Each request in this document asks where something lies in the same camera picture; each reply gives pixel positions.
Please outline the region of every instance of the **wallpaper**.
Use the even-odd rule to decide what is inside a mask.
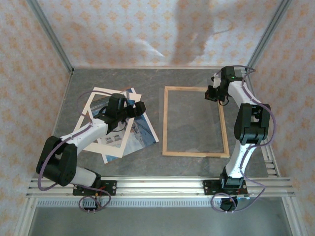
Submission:
[[[268,44],[252,83],[278,131],[273,150],[293,178],[309,235],[315,232],[315,1],[295,0]]]
[[[69,74],[25,0],[0,1],[0,235],[12,236]]]
[[[247,64],[281,0],[39,0],[75,67]]]

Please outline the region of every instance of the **purple cable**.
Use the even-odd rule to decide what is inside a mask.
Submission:
[[[257,185],[259,185],[259,186],[261,186],[261,187],[263,187],[262,191],[257,195],[257,197],[255,197],[255,199],[254,199],[249,205],[247,205],[246,207],[244,207],[244,208],[242,208],[242,209],[234,210],[234,211],[224,211],[224,210],[219,210],[219,209],[215,208],[215,207],[214,207],[214,204],[213,204],[213,200],[214,200],[214,198],[215,198],[217,195],[225,195],[225,196],[228,196],[228,197],[232,200],[232,202],[234,203],[234,205],[236,206],[234,199],[233,199],[230,195],[228,195],[228,194],[226,194],[226,193],[216,193],[216,194],[213,195],[213,197],[211,198],[211,201],[210,201],[210,203],[211,203],[211,208],[212,208],[213,210],[215,210],[215,211],[217,211],[217,212],[221,212],[221,213],[228,213],[228,212],[229,212],[229,213],[234,213],[234,212],[240,212],[240,211],[246,210],[246,209],[249,208],[254,202],[256,202],[257,199],[264,193],[264,191],[266,190],[266,186],[265,186],[265,185],[263,185],[262,183],[259,183],[259,182],[257,182],[257,181],[254,181],[254,180],[252,180],[252,179],[249,179],[249,178],[245,175],[245,173],[243,173],[243,171],[242,171],[243,163],[244,163],[245,158],[246,158],[248,152],[250,151],[250,149],[252,149],[252,148],[257,148],[257,147],[264,147],[264,146],[267,146],[267,145],[271,144],[271,143],[273,142],[273,139],[274,139],[274,136],[275,136],[275,133],[276,133],[276,130],[277,130],[276,118],[275,118],[274,114],[271,112],[271,110],[270,110],[268,107],[266,107],[265,105],[263,105],[263,104],[261,104],[260,102],[258,102],[257,100],[255,100],[253,97],[251,97],[251,95],[249,94],[249,92],[248,92],[248,91],[246,90],[246,88],[244,87],[244,82],[245,82],[246,76],[248,76],[248,78],[249,78],[249,75],[250,75],[251,73],[255,72],[255,69],[250,68],[250,67],[247,67],[247,66],[243,66],[243,65],[234,65],[233,67],[244,67],[244,68],[246,68],[246,69],[251,70],[251,71],[247,72],[247,73],[245,74],[245,76],[243,77],[243,79],[242,79],[242,89],[243,89],[244,93],[247,95],[247,97],[248,97],[253,103],[255,103],[255,104],[257,104],[258,106],[262,107],[263,109],[265,109],[265,110],[270,114],[270,116],[271,116],[271,118],[272,118],[272,122],[273,122],[274,125],[273,125],[273,132],[272,132],[272,136],[271,136],[270,140],[269,140],[268,142],[266,142],[265,144],[259,144],[259,145],[252,145],[252,146],[249,146],[249,147],[247,148],[247,150],[245,151],[244,155],[243,155],[243,158],[242,158],[242,161],[241,161],[241,165],[240,165],[240,172],[241,172],[241,175],[244,177],[244,179],[247,180],[247,181],[250,181],[250,182],[252,182],[252,183],[255,183],[255,184],[257,184]]]
[[[41,181],[42,181],[42,178],[43,178],[43,174],[44,174],[45,168],[46,168],[46,166],[47,166],[47,164],[48,164],[50,158],[55,154],[55,152],[56,152],[64,143],[66,143],[67,141],[69,141],[71,138],[75,138],[75,137],[79,136],[80,134],[83,134],[84,132],[86,132],[88,129],[90,129],[90,128],[92,127],[92,119],[91,119],[88,115],[81,113],[81,112],[80,112],[80,109],[79,109],[79,105],[78,105],[79,99],[80,99],[83,95],[88,94],[88,93],[92,93],[92,92],[99,92],[99,93],[103,93],[103,94],[106,94],[106,95],[112,95],[111,93],[102,92],[102,91],[97,91],[97,90],[92,90],[92,91],[84,92],[83,94],[81,94],[81,95],[78,97],[77,102],[76,102],[76,105],[77,105],[77,112],[78,112],[80,115],[82,115],[82,116],[86,117],[87,119],[89,119],[90,125],[89,125],[88,127],[86,127],[85,129],[81,130],[80,132],[74,134],[72,137],[68,137],[68,138],[66,138],[65,140],[61,141],[61,142],[60,142],[54,149],[52,149],[52,151],[48,154],[48,156],[47,156],[47,158],[45,159],[43,165],[41,166],[41,169],[40,169],[40,172],[39,172],[39,176],[38,176],[38,181],[37,181],[37,187],[38,187],[41,191],[47,191],[47,190],[52,189],[53,187],[55,187],[55,186],[57,185],[57,183],[54,183],[54,184],[52,184],[51,186],[49,186],[49,187],[47,187],[47,188],[43,188],[43,187],[41,186]],[[110,202],[110,200],[111,200],[111,196],[110,196],[110,194],[109,194],[107,191],[102,190],[102,189],[91,188],[91,187],[87,187],[87,186],[83,186],[83,185],[80,185],[80,186],[83,187],[83,188],[87,188],[87,189],[91,189],[91,190],[95,190],[95,191],[104,192],[105,194],[107,194],[107,195],[109,196],[108,202],[107,202],[104,206],[102,206],[100,209],[96,210],[95,212],[104,209],[104,208],[109,204],[109,202]],[[80,209],[81,209],[81,206],[80,206],[81,201],[82,201],[83,199],[87,198],[87,197],[91,197],[92,199],[94,199],[92,196],[84,196],[84,197],[82,197],[82,198],[80,199],[80,201],[79,201],[79,208],[80,208]]]

